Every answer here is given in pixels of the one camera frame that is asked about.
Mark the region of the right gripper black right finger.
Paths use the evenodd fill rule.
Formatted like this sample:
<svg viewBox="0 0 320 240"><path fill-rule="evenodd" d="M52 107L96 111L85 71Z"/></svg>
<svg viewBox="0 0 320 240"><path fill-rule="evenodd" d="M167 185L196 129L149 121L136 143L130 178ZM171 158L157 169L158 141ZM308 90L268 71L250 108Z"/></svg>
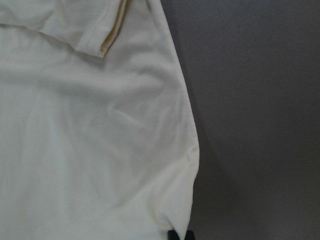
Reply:
<svg viewBox="0 0 320 240"><path fill-rule="evenodd" d="M187 230L184 240L195 240L195 234L192 230Z"/></svg>

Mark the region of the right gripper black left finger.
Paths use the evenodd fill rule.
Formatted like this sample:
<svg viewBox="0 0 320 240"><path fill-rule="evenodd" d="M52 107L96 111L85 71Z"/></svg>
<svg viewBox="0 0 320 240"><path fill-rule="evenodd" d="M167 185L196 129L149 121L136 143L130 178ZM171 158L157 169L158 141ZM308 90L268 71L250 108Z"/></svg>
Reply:
<svg viewBox="0 0 320 240"><path fill-rule="evenodd" d="M180 240L180 237L175 230L169 230L167 232L167 239L168 240Z"/></svg>

